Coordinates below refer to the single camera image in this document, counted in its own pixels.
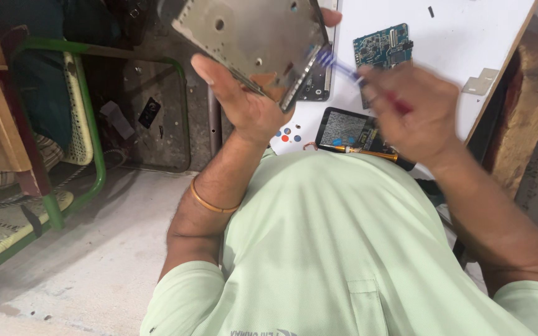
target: small metal bracket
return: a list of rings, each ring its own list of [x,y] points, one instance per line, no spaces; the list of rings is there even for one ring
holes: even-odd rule
[[[484,96],[493,85],[493,81],[495,81],[498,74],[499,70],[485,68],[481,72],[479,78],[470,77],[468,79],[466,85],[462,89],[462,92],[477,96]]]

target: chip on circuit board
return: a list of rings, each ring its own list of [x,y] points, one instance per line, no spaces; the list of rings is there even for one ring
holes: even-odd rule
[[[356,68],[372,65],[378,69],[392,69],[394,66],[412,58],[414,42],[408,38],[408,26],[402,23],[374,34],[354,40]],[[362,99],[362,108],[370,104]]]

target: hand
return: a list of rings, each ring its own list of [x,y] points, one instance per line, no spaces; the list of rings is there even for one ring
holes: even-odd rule
[[[406,62],[393,70],[360,68],[367,85],[363,93],[372,109],[385,140],[410,160],[429,169],[444,162],[449,153],[463,148],[455,133],[455,111],[459,89],[450,82]],[[412,106],[401,114],[387,98],[385,90],[397,94]]]
[[[325,24],[337,25],[342,15],[321,8]],[[204,79],[224,108],[225,115],[234,124],[236,134],[246,141],[259,146],[267,146],[279,128],[285,125],[294,114],[294,109],[284,114],[277,103],[268,97],[252,93],[242,87],[223,65],[195,54],[191,64],[198,75]]]

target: shirt sleeve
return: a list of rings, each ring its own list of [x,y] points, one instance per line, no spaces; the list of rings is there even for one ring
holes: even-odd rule
[[[173,268],[155,287],[140,336],[192,334],[217,305],[224,285],[212,263],[189,261]]]
[[[538,282],[517,281],[497,291],[493,300],[538,336]]]

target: cable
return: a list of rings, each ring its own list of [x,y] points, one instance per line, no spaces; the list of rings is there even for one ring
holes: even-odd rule
[[[121,155],[122,160],[121,160],[121,162],[119,164],[116,164],[115,166],[109,168],[108,170],[112,170],[112,169],[115,169],[115,168],[121,166],[128,159],[128,155],[126,155],[126,153],[122,149],[119,149],[119,148],[114,148],[114,149],[110,149],[108,151],[105,151],[105,152],[103,152],[103,155],[108,154],[108,153],[112,153],[112,152],[113,153],[118,153],[119,155]],[[89,164],[80,167],[78,170],[76,170],[76,172],[71,174],[69,178],[65,179],[62,183],[58,184],[53,189],[53,191],[57,191],[59,188],[61,188],[64,185],[68,184],[68,182],[75,179],[76,176],[78,176],[78,174],[80,174],[80,172],[82,172],[84,169],[86,169],[86,167],[90,166],[91,163],[93,163],[93,162],[91,161]],[[28,202],[33,201],[35,198],[38,198],[38,197],[28,197],[28,198],[25,198],[23,200],[19,200],[19,201],[15,201],[15,202],[0,203],[0,209],[7,208],[7,207],[10,207],[10,206],[18,206],[18,205],[26,204]]]

